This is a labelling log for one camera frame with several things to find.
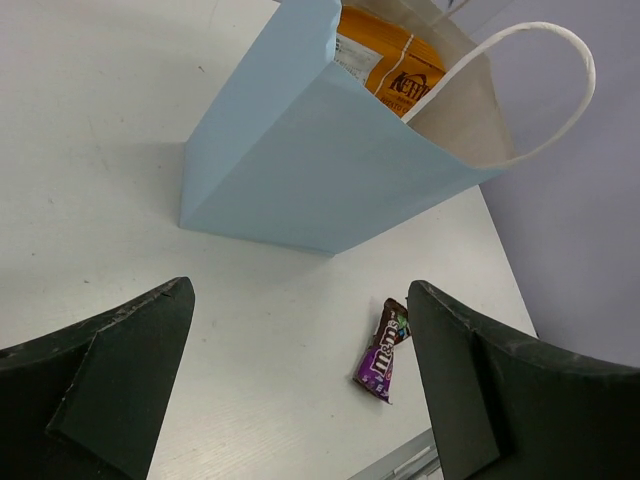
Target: light blue paper bag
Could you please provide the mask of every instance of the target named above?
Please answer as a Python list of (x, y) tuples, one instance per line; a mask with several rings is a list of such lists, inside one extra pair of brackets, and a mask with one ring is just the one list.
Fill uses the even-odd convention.
[(335, 254), (511, 163), (488, 62), (471, 62), (502, 37), (473, 50), (437, 18), (421, 36), (450, 71), (400, 119), (333, 62), (340, 11), (339, 0), (276, 11), (186, 144), (182, 227)]

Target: table surface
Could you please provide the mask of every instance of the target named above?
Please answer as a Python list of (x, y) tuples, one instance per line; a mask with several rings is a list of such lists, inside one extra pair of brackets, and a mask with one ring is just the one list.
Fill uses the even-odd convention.
[(410, 342), (393, 406), (349, 380), (412, 280), (533, 332), (477, 188), (334, 258), (176, 226), (183, 142), (276, 7), (3, 4), (0, 348), (189, 276), (150, 479), (347, 478), (428, 428)]

